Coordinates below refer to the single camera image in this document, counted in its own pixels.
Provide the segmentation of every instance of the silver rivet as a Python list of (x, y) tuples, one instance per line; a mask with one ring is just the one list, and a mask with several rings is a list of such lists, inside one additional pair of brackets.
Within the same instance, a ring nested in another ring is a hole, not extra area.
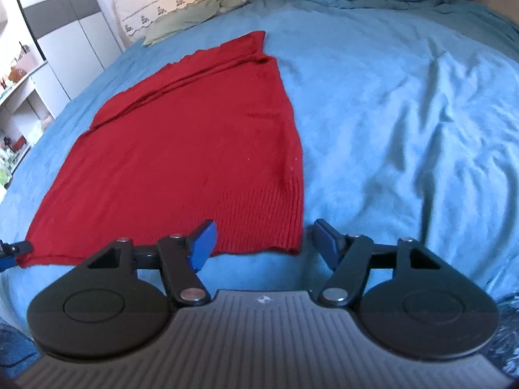
[(180, 297), (186, 301), (200, 301), (206, 296), (206, 292), (201, 288), (186, 288), (180, 293)]
[(348, 298), (348, 292), (342, 288), (326, 288), (322, 294), (326, 300), (333, 303), (341, 302)]

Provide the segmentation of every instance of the white wardrobe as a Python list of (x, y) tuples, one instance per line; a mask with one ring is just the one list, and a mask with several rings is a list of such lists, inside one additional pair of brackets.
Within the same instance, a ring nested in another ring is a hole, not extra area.
[(19, 0), (43, 56), (69, 98), (120, 55), (97, 0)]

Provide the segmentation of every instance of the gray ribbed plate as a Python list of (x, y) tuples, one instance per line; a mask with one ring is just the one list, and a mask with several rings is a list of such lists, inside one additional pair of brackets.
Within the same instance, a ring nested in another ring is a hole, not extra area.
[(181, 309), (162, 336), (126, 357), (73, 364), (45, 356), (23, 389), (500, 389), (511, 380), (483, 356), (404, 359), (370, 341), (350, 313), (307, 292), (220, 291)]

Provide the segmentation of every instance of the mattress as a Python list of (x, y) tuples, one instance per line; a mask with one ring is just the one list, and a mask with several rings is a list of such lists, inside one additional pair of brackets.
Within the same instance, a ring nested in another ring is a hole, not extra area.
[[(414, 236), (493, 297), (519, 290), (519, 30), (466, 1), (390, 11), (258, 0), (149, 48), (135, 44), (67, 105), (20, 165), (0, 205), (1, 238), (24, 240), (105, 101), (167, 63), (254, 30), (266, 31), (264, 51), (277, 59), (294, 108), (306, 227), (325, 218), (381, 244)], [(152, 129), (142, 130), (142, 144), (153, 150)], [(28, 334), (30, 301), (69, 269), (2, 272), (0, 316)], [(316, 290), (330, 274), (305, 238), (299, 256), (221, 255), (199, 277), (214, 294)], [(139, 276), (160, 287), (158, 273)], [(389, 276), (373, 272), (368, 286)]]

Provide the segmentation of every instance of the red sweater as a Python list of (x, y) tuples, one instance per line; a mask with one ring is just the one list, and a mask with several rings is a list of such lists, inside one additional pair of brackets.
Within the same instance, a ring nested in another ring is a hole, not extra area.
[(302, 149), (264, 37), (197, 51), (110, 99), (44, 197), (19, 264), (77, 265), (117, 238), (152, 244), (207, 218), (213, 254), (295, 252)]

